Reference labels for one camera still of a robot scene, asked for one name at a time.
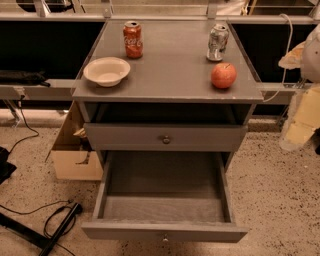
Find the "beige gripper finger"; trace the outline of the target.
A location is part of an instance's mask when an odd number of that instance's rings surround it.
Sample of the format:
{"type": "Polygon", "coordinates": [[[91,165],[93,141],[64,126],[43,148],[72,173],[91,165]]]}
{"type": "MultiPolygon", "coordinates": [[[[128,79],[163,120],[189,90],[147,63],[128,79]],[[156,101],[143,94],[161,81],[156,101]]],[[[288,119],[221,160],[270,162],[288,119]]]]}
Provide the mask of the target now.
{"type": "Polygon", "coordinates": [[[301,66],[301,58],[304,46],[304,42],[295,46],[280,59],[278,65],[288,70],[299,68],[301,66]]]}
{"type": "Polygon", "coordinates": [[[293,96],[279,145],[287,151],[303,147],[320,128],[320,84],[300,90],[293,96]]]}

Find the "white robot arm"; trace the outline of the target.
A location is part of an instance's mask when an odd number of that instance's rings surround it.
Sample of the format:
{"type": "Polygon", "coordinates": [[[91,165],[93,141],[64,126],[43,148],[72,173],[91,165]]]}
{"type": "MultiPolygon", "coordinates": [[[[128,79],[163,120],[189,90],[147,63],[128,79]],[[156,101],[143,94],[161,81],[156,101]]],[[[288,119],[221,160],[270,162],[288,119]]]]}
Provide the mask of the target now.
{"type": "Polygon", "coordinates": [[[303,147],[320,128],[320,25],[278,65],[289,70],[299,68],[301,77],[312,83],[309,89],[292,97],[282,129],[280,147],[293,151],[303,147]]]}

